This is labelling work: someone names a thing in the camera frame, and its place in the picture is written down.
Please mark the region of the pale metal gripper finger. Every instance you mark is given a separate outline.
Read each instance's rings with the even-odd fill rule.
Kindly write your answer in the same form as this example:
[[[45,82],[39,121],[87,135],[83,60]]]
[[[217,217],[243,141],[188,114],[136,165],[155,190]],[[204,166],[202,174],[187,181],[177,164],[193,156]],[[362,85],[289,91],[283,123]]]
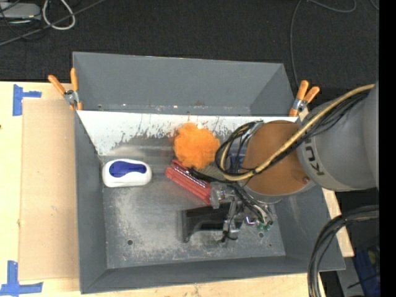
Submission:
[[[230,186],[224,183],[210,183],[210,204],[214,209],[231,202]]]
[[[222,237],[220,239],[221,243],[226,243],[228,240],[236,241],[239,237],[240,229],[236,227],[235,224],[229,224],[223,229]]]

